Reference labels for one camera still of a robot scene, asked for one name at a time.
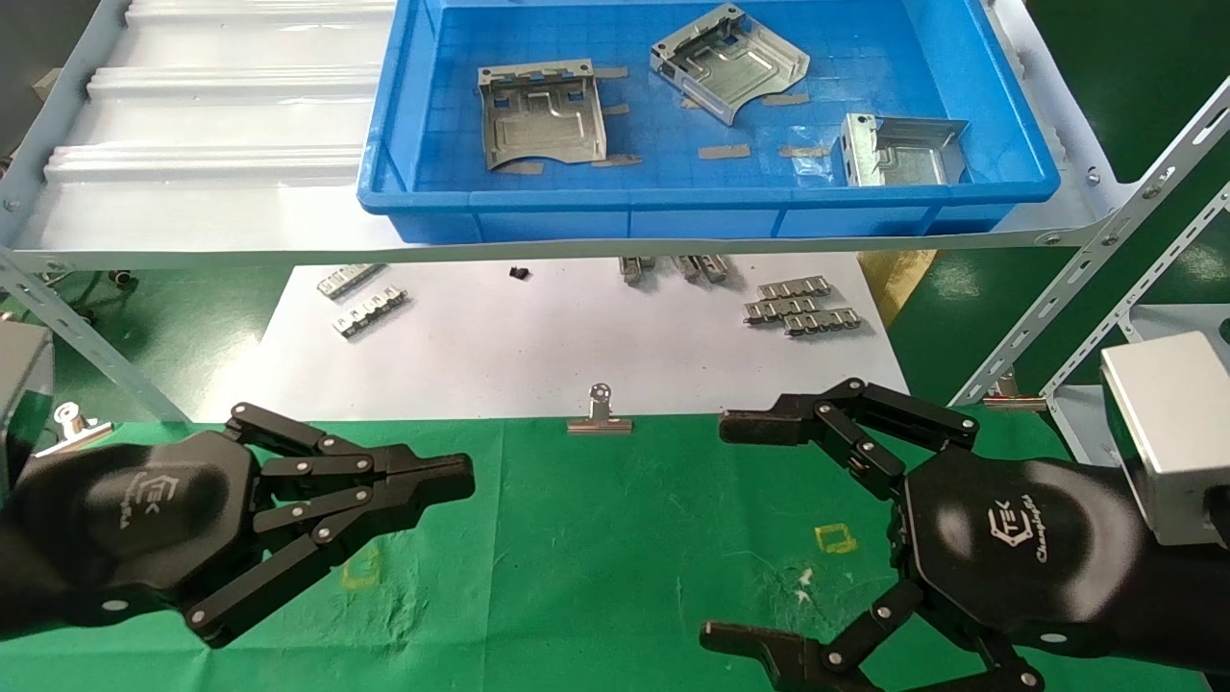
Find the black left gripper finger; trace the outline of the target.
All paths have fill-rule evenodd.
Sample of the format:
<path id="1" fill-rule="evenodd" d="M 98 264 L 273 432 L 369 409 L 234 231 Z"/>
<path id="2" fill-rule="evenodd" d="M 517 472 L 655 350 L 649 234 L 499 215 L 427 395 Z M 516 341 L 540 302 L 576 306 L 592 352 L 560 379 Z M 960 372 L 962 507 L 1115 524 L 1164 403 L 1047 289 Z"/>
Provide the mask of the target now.
<path id="1" fill-rule="evenodd" d="M 273 454 L 260 466 L 273 494 L 327 494 L 433 476 L 461 479 L 474 490 L 474 460 L 466 454 L 426 458 L 405 442 L 365 447 L 250 403 L 232 407 L 228 438 Z"/>

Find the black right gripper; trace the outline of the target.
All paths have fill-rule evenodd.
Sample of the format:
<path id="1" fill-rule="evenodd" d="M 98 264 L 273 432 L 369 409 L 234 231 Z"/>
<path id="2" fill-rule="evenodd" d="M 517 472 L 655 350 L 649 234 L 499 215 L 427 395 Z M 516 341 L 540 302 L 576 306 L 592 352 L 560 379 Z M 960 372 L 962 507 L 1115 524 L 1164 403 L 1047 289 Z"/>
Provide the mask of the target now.
<path id="1" fill-rule="evenodd" d="M 1128 653 L 1148 635 L 1146 610 L 1130 599 L 1154 540 L 1119 470 L 950 450 L 907 474 L 873 431 L 938 454 L 970 450 L 979 425 L 859 379 L 780 395 L 769 411 L 720 413 L 724 442 L 815 444 L 879 501 L 902 495 L 911 580 L 888 588 L 830 643 L 710 619 L 701 647 L 754 658 L 775 691 L 878 691 L 862 664 L 920 613 L 986 667 L 920 690 L 1046 691 L 1011 643 L 1090 658 Z"/>

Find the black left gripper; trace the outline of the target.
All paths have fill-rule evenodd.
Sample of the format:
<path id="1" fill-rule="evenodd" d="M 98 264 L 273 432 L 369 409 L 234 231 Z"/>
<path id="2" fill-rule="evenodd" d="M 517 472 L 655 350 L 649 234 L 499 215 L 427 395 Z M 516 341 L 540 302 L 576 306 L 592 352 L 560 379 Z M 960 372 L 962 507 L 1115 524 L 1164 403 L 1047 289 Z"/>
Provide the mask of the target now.
<path id="1" fill-rule="evenodd" d="M 180 610 L 208 647 L 228 647 L 369 540 L 467 498 L 465 486 L 360 486 L 252 517 L 257 473 L 220 431 L 32 460 L 1 513 L 2 638 Z"/>

